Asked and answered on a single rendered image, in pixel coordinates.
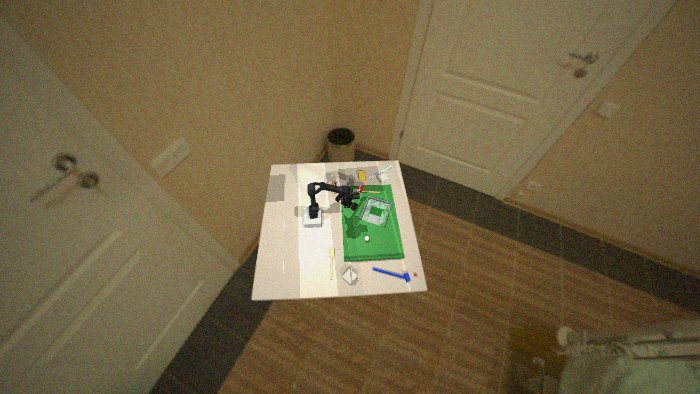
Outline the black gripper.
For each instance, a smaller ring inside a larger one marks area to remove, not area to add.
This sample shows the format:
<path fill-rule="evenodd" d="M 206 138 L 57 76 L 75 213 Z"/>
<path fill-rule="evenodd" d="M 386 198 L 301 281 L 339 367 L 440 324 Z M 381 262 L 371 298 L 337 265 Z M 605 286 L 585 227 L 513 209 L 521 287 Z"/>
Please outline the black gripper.
<path fill-rule="evenodd" d="M 349 201 L 344 201 L 343 198 L 340 198 L 340 194 L 338 194 L 337 197 L 335 198 L 335 201 L 339 202 L 340 200 L 342 200 L 342 201 L 341 201 L 341 204 L 342 204 L 342 205 L 344 205 L 344 206 L 347 205 L 347 206 L 346 206 L 347 208 L 350 208 L 350 207 L 351 207 L 350 209 L 353 210 L 353 211 L 355 211 L 355 210 L 357 209 L 357 207 L 358 207 L 358 204 L 357 204 L 357 203 L 355 203 L 355 202 L 353 203 L 351 200 L 349 200 Z"/>

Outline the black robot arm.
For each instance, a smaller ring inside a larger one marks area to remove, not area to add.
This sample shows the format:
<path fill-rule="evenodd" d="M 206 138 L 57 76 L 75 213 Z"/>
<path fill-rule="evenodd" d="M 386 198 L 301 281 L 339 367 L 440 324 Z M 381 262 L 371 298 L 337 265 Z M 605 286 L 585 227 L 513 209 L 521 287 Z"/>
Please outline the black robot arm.
<path fill-rule="evenodd" d="M 317 190 L 315 190 L 316 185 L 320 186 Z M 310 183 L 307 185 L 307 193 L 310 196 L 310 200 L 311 200 L 311 205 L 309 206 L 309 216 L 311 219 L 318 218 L 319 205 L 318 205 L 318 203 L 316 203 L 315 194 L 318 194 L 322 190 L 339 193 L 340 198 L 343 198 L 344 201 L 349 201 L 349 200 L 352 201 L 353 199 L 360 199 L 359 191 L 352 192 L 352 189 L 349 188 L 348 186 L 343 186 L 343 185 L 342 186 L 335 186 L 335 185 L 327 184 L 324 182 Z"/>

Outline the green flat mat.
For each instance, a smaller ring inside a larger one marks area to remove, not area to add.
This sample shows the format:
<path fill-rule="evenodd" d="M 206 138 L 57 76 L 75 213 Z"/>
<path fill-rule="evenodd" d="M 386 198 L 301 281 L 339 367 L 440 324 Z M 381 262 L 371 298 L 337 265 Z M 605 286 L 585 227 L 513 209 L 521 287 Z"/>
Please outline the green flat mat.
<path fill-rule="evenodd" d="M 355 211 L 341 204 L 344 259 L 404 255 L 391 185 L 365 185 L 362 191 L 380 193 L 359 193 L 360 199 L 352 200 L 358 204 Z M 384 219 L 380 219 L 380 225 L 360 220 L 368 196 L 392 202 L 385 227 Z"/>

